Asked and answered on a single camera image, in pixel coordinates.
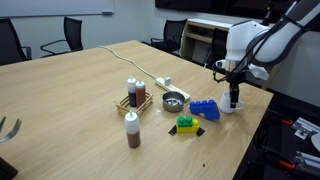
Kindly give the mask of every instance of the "power strip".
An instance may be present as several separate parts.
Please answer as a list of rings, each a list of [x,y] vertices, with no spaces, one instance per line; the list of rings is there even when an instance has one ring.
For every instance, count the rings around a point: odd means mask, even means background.
[[[160,87],[162,87],[163,89],[167,90],[167,91],[176,91],[181,93],[185,100],[188,101],[190,99],[190,95],[184,91],[182,91],[181,89],[175,87],[174,85],[170,84],[169,86],[164,85],[164,79],[163,78],[157,78],[156,79],[156,84]]]

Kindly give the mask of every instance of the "yellow lego piece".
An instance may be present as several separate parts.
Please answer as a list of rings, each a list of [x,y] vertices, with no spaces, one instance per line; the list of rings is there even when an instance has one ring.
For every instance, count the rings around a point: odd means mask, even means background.
[[[198,132],[200,126],[199,121],[197,119],[192,120],[192,127],[178,127],[177,133],[196,133]]]

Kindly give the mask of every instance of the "sauce bottle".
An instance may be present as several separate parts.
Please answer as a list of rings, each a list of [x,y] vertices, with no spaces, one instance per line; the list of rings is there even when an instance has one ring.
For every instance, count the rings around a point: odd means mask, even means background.
[[[143,81],[136,82],[136,102],[139,108],[146,101],[146,86]]]
[[[140,146],[140,128],[139,117],[135,112],[128,112],[125,116],[124,123],[126,125],[128,144],[130,148]]]
[[[128,82],[128,95],[129,95],[129,104],[131,107],[136,107],[136,79],[130,76],[127,80]]]

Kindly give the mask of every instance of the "blue lego brick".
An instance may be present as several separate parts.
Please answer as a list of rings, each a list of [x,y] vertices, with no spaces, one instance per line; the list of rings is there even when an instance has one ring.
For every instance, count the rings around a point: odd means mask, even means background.
[[[190,102],[189,103],[190,112],[192,114],[204,114],[204,118],[207,120],[219,120],[220,113],[218,106],[214,100],[210,99],[209,101],[203,100],[202,102]]]

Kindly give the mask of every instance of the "white bottle cap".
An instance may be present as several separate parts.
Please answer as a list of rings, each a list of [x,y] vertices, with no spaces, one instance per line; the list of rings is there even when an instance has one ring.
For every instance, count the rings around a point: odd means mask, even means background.
[[[130,76],[130,78],[127,80],[128,82],[128,92],[129,93],[135,93],[136,92],[136,79]]]
[[[128,112],[125,116],[124,123],[128,134],[135,134],[139,131],[139,117],[135,112]]]
[[[145,87],[145,85],[144,85],[144,82],[143,81],[137,81],[136,82],[136,88],[144,88]]]

